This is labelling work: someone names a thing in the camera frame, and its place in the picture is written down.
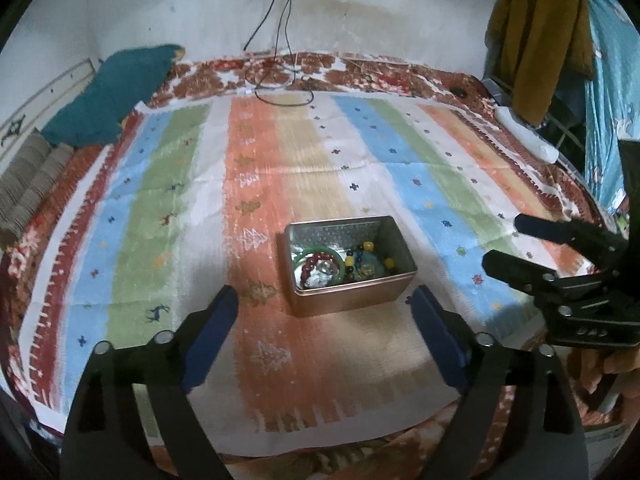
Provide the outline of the right human hand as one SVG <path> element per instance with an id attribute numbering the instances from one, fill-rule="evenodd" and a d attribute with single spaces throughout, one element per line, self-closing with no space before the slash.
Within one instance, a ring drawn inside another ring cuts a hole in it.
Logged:
<path id="1" fill-rule="evenodd" d="M 613 390 L 622 399 L 622 419 L 636 422 L 639 419 L 639 348 L 616 350 L 606 356 L 596 349 L 580 350 L 579 385 L 585 390 L 584 397 L 589 411 L 601 404 L 596 391 L 605 376 L 616 376 Z"/>

